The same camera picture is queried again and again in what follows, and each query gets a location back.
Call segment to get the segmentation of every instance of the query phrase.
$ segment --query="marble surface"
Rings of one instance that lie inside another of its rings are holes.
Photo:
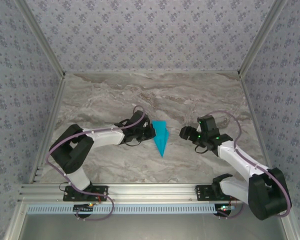
[[[195,145],[179,137],[183,126],[215,110],[229,111],[239,119],[243,129],[240,147],[265,163],[236,73],[78,73],[67,74],[65,80],[51,142],[73,123],[92,129],[130,118],[135,105],[142,105],[151,120],[167,122],[169,140],[163,158],[153,139],[135,147],[92,149],[83,168],[93,183],[209,183],[225,173],[239,178],[227,162],[212,152],[195,153]],[[221,133],[232,138],[238,135],[236,123],[227,115],[213,116]],[[42,183],[63,181],[45,166]]]

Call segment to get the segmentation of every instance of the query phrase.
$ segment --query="blue cloth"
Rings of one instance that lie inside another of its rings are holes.
[[[159,150],[161,157],[164,156],[166,145],[169,138],[166,121],[152,121],[155,130],[154,143]]]

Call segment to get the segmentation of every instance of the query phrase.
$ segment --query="wall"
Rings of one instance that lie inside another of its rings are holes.
[[[300,0],[289,0],[245,76],[271,161],[300,223]]]
[[[0,240],[29,180],[59,77],[13,0],[0,0]]]
[[[62,68],[237,70],[273,0],[27,0]]]

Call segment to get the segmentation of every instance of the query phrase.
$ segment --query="purple cable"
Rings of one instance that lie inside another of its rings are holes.
[[[128,129],[128,128],[131,128],[131,127],[137,125],[138,123],[141,122],[141,120],[142,120],[142,119],[145,117],[145,115],[146,115],[146,114],[145,114],[145,109],[144,109],[142,106],[140,106],[140,105],[137,105],[137,106],[135,106],[135,107],[133,108],[133,113],[135,113],[135,110],[136,110],[136,108],[138,108],[138,107],[142,108],[143,114],[142,114],[142,116],[140,117],[140,119],[139,119],[138,121],[136,121],[135,123],[132,123],[132,124],[130,124],[130,125],[128,125],[128,126],[123,126],[123,127],[115,127],[115,128],[113,128],[113,127],[104,127],[104,128],[97,128],[97,129],[93,129],[93,130],[89,130],[89,131],[83,131],[83,132],[74,134],[74,135],[72,135],[72,136],[69,136],[69,137],[63,139],[61,142],[59,142],[59,143],[56,144],[53,148],[51,148],[51,150],[47,153],[47,155],[46,155],[46,157],[45,157],[45,162],[46,162],[48,165],[50,165],[51,167],[53,167],[58,173],[60,173],[60,174],[67,180],[67,182],[73,187],[73,189],[75,189],[77,192],[82,193],[82,194],[87,194],[87,195],[93,195],[93,196],[97,196],[97,197],[104,197],[104,198],[107,198],[107,199],[110,200],[110,202],[111,202],[111,204],[112,204],[111,211],[110,211],[110,212],[108,213],[108,215],[105,216],[105,217],[101,217],[101,218],[91,218],[91,219],[90,219],[90,218],[87,218],[87,219],[84,218],[84,219],[83,219],[83,218],[80,218],[80,217],[78,216],[78,213],[77,213],[76,216],[77,216],[78,220],[85,220],[85,221],[102,221],[102,220],[105,220],[105,219],[109,218],[109,217],[112,215],[112,213],[113,213],[113,211],[114,211],[114,209],[115,209],[115,203],[114,203],[114,201],[112,200],[112,198],[109,197],[108,195],[101,194],[101,193],[94,193],[94,192],[82,191],[82,190],[78,189],[78,188],[70,181],[70,179],[67,177],[67,175],[66,175],[65,173],[63,173],[59,168],[57,168],[55,165],[53,165],[51,162],[49,162],[49,156],[54,152],[54,150],[56,150],[56,149],[57,149],[58,147],[60,147],[62,144],[66,143],[67,141],[69,141],[69,140],[71,140],[71,139],[77,138],[77,137],[79,137],[79,136],[81,136],[81,135],[90,134],[90,133],[92,133],[92,132],[94,132],[94,133],[99,133],[99,132],[109,131],[109,130],[112,131],[112,130]]]
[[[216,110],[216,111],[212,111],[212,112],[209,112],[208,114],[206,114],[206,116],[207,116],[207,115],[210,115],[210,114],[215,114],[215,113],[224,113],[224,114],[227,114],[227,115],[229,115],[230,117],[232,117],[232,118],[234,119],[234,121],[236,122],[236,124],[237,124],[238,127],[239,127],[239,135],[236,137],[236,139],[234,140],[234,143],[233,143],[235,152],[236,152],[243,160],[245,160],[248,164],[254,166],[255,168],[257,168],[257,169],[259,169],[260,171],[262,171],[262,172],[264,172],[265,174],[267,174],[267,175],[269,176],[269,178],[271,178],[271,179],[278,185],[278,187],[280,188],[280,190],[282,191],[282,193],[283,193],[283,195],[284,195],[284,197],[285,197],[287,208],[286,208],[286,212],[285,212],[284,214],[282,214],[282,215],[279,215],[279,214],[278,214],[277,216],[280,217],[280,218],[284,218],[284,217],[288,216],[289,213],[290,213],[290,209],[291,209],[291,203],[290,203],[290,200],[289,200],[288,193],[287,193],[287,191],[285,190],[285,188],[282,186],[282,184],[281,184],[281,183],[280,183],[280,182],[279,182],[279,181],[278,181],[271,173],[269,173],[267,170],[263,169],[262,167],[260,167],[260,166],[258,166],[258,165],[256,165],[256,164],[254,164],[252,161],[250,161],[250,160],[247,159],[245,156],[243,156],[243,155],[241,154],[241,152],[237,149],[237,141],[238,141],[238,139],[240,138],[240,136],[241,136],[241,134],[242,134],[242,128],[241,128],[241,125],[240,125],[238,119],[237,119],[234,115],[232,115],[231,113],[229,113],[229,112],[227,112],[227,111],[224,111],[224,110]]]

